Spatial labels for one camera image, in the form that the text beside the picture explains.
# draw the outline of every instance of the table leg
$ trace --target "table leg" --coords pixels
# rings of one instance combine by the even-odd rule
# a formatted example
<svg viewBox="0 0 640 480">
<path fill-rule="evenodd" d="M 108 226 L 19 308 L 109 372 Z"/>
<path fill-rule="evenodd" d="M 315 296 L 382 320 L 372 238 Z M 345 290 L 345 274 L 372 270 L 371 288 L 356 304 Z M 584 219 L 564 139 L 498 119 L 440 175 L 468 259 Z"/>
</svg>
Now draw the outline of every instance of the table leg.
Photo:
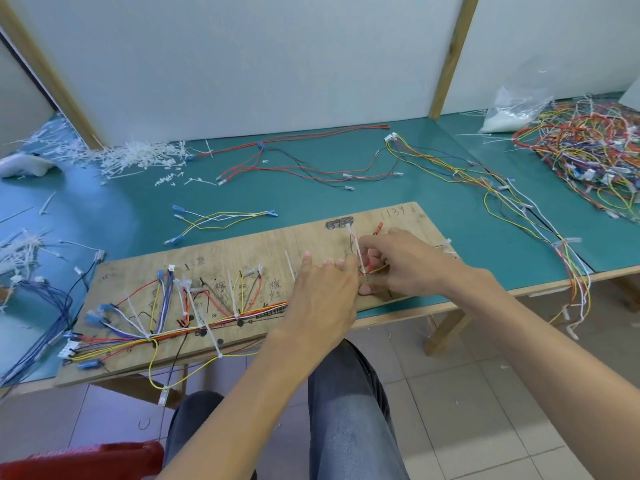
<svg viewBox="0 0 640 480">
<path fill-rule="evenodd" d="M 443 353 L 449 340 L 459 334 L 469 322 L 471 322 L 471 317 L 462 310 L 449 312 L 431 336 L 424 339 L 422 343 L 424 353 L 428 356 Z"/>
<path fill-rule="evenodd" d="M 640 288 L 628 276 L 612 278 L 611 281 L 629 298 L 629 310 L 634 313 L 640 311 Z"/>
<path fill-rule="evenodd" d="M 160 384 L 159 382 L 154 381 L 154 383 L 159 387 L 163 386 L 163 384 Z M 135 397 L 136 399 L 142 399 L 143 401 L 152 404 L 157 404 L 159 402 L 160 393 L 162 393 L 160 389 L 156 389 L 149 384 L 148 377 L 137 374 L 105 379 L 103 381 L 93 383 L 93 385 Z M 183 397 L 184 394 L 181 391 L 169 389 L 169 396 L 166 398 L 166 407 L 176 409 Z"/>
</svg>

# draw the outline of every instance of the wooden post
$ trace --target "wooden post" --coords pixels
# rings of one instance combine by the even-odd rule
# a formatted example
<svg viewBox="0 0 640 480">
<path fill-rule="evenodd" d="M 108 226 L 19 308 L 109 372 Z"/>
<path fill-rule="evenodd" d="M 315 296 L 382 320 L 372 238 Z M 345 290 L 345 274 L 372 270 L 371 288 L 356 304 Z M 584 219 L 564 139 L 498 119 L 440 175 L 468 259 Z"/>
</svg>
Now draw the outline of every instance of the wooden post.
<svg viewBox="0 0 640 480">
<path fill-rule="evenodd" d="M 67 117 L 84 142 L 92 150 L 100 150 L 102 145 L 91 123 L 77 106 L 67 88 L 53 71 L 36 42 L 15 14 L 7 0 L 0 0 L 0 26 L 21 58 L 30 67 L 53 101 Z"/>
<path fill-rule="evenodd" d="M 428 339 L 424 339 L 422 343 L 424 353 L 428 356 L 443 353 L 450 339 L 459 334 L 469 322 L 471 322 L 471 317 L 462 310 L 449 312 L 431 336 Z"/>
<path fill-rule="evenodd" d="M 612 278 L 611 281 L 629 299 L 628 308 L 633 313 L 640 311 L 640 288 L 628 276 Z"/>
<path fill-rule="evenodd" d="M 478 0 L 462 0 L 462 5 L 460 5 L 458 20 L 456 21 L 456 26 L 453 29 L 451 42 L 449 43 L 449 51 L 444 59 L 444 65 L 440 72 L 438 86 L 436 87 L 436 92 L 433 95 L 433 101 L 431 102 L 429 117 L 432 120 L 437 120 L 442 112 L 442 107 L 444 106 L 444 101 L 447 99 L 447 93 L 449 92 L 453 74 L 456 71 L 460 53 L 462 52 L 462 47 L 467 39 L 469 26 L 471 26 L 471 20 L 473 20 L 477 5 Z"/>
<path fill-rule="evenodd" d="M 163 384 L 154 381 L 156 386 L 162 387 Z M 105 389 L 119 392 L 124 395 L 135 397 L 136 399 L 142 399 L 148 403 L 157 404 L 160 400 L 160 389 L 149 384 L 149 379 L 146 376 L 138 374 L 132 376 L 116 377 L 113 379 L 105 379 L 100 382 L 93 383 L 94 386 L 104 387 Z M 169 389 L 169 396 L 166 398 L 166 407 L 171 409 L 177 409 L 180 405 L 184 395 L 181 391 L 176 389 Z"/>
</svg>

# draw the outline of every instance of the left hand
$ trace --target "left hand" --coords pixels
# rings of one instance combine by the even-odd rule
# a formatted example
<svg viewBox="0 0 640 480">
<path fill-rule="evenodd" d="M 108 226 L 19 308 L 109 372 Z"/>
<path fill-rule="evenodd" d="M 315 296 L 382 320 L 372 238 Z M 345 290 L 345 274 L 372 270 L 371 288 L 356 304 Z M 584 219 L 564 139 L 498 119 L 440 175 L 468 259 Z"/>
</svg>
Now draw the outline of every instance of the left hand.
<svg viewBox="0 0 640 480">
<path fill-rule="evenodd" d="M 319 363 L 344 338 L 356 320 L 358 258 L 327 260 L 313 266 L 310 252 L 302 266 L 281 325 L 269 334 L 282 336 L 283 344 L 302 347 L 300 352 Z"/>
</svg>

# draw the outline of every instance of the jeans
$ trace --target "jeans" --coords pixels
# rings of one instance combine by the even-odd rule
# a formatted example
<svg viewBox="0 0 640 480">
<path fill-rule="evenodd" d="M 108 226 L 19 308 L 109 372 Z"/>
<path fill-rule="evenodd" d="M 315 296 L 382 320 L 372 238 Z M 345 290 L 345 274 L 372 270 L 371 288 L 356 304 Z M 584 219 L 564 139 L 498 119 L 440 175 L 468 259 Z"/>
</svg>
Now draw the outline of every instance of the jeans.
<svg viewBox="0 0 640 480">
<path fill-rule="evenodd" d="M 308 379 L 311 480 L 408 480 L 389 404 L 376 371 L 347 340 Z M 212 391 L 188 396 L 173 414 L 167 465 L 222 402 Z"/>
</svg>

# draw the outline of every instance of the forearm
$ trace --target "forearm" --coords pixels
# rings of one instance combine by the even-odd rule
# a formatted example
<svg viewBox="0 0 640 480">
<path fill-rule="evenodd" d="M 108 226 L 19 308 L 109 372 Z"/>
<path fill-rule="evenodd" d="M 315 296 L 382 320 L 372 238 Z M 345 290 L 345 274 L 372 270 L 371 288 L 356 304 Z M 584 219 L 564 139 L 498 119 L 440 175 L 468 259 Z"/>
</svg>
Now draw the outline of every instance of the forearm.
<svg viewBox="0 0 640 480">
<path fill-rule="evenodd" d="M 508 295 L 483 270 L 450 299 L 480 322 L 566 443 L 596 479 L 640 471 L 640 391 Z"/>
<path fill-rule="evenodd" d="M 238 384 L 160 473 L 159 480 L 247 480 L 287 402 L 315 367 L 292 360 L 281 336 L 268 336 Z"/>
</svg>

